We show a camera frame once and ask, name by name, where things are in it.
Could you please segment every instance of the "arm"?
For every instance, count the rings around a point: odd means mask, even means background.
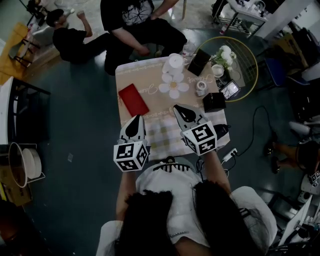
[[[204,155],[205,175],[208,181],[217,183],[228,194],[231,187],[224,168],[222,167],[217,153],[213,150]]]
[[[139,53],[139,55],[142,55],[142,56],[149,55],[150,53],[149,49],[143,46],[141,43],[139,43],[138,40],[130,32],[125,30],[123,27],[112,30],[111,32],[121,42],[135,49]]]
[[[118,197],[116,199],[115,219],[123,221],[128,208],[126,200],[136,192],[136,172],[129,171],[122,174]]]
[[[159,6],[159,8],[152,13],[151,20],[159,18],[162,14],[164,14],[171,7],[173,7],[177,2],[178,0],[164,0],[162,4]]]
[[[93,35],[92,30],[91,30],[90,24],[87,21],[87,18],[85,16],[85,12],[83,10],[81,10],[81,11],[78,11],[78,13],[76,15],[82,21],[82,23],[84,25],[84,30],[86,32],[85,37],[86,38],[92,37],[92,35]]]

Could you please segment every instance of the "man sitting on floor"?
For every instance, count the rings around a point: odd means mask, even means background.
[[[82,21],[85,31],[65,28],[67,17],[62,9],[49,12],[46,23],[54,27],[53,44],[60,52],[61,58],[67,62],[81,64],[106,50],[110,34],[105,33],[84,44],[84,39],[92,36],[92,30],[83,11],[76,15]]]
[[[158,18],[177,2],[164,0],[154,11],[151,0],[101,0],[103,27],[111,35],[105,71],[115,75],[117,66],[128,63],[134,49],[139,55],[148,56],[150,51],[143,46],[147,43],[164,46],[162,57],[179,53],[187,42],[186,37],[166,20]]]

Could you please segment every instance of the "gray floor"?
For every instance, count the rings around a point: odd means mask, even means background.
[[[203,29],[183,32],[197,44],[219,34]],[[264,47],[256,38],[247,41],[238,34],[228,36],[240,38],[254,54]],[[261,73],[257,87],[265,82],[266,74]],[[120,132],[115,78],[92,60],[78,66],[61,62],[31,83],[52,94],[46,109],[49,140],[38,148],[46,178],[31,184],[33,201],[25,210],[54,255],[94,255],[101,226],[114,219],[121,178],[113,163],[113,146]],[[219,150],[220,158],[232,148],[241,152],[247,147],[253,113],[260,105],[268,109],[279,140],[297,142],[288,127],[294,117],[287,90],[253,91],[241,101],[227,103],[231,142]],[[263,111],[256,115],[255,131],[252,147],[236,159],[230,171],[232,189],[262,187],[295,198],[302,174],[284,170],[274,175],[269,159],[263,157],[263,146],[270,137]],[[72,162],[68,161],[69,154],[73,155]],[[192,163],[197,160],[194,154],[186,158]],[[232,164],[230,160],[223,166],[230,168]]]

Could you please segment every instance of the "power plug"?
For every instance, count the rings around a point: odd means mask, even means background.
[[[223,160],[224,162],[227,162],[228,160],[230,160],[230,158],[232,158],[233,156],[235,156],[236,153],[238,153],[238,151],[237,151],[236,148],[234,148],[234,149],[232,149],[228,154],[226,154],[226,155],[222,158],[222,160]]]

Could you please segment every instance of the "black t-shirt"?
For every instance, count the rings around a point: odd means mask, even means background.
[[[151,0],[140,0],[140,8],[124,2],[124,0],[101,0],[100,11],[104,30],[110,32],[140,24],[146,21],[155,9]]]
[[[74,28],[58,28],[53,33],[53,44],[60,52],[63,60],[68,62],[77,61],[81,56],[81,48],[87,35],[86,31],[76,30]]]

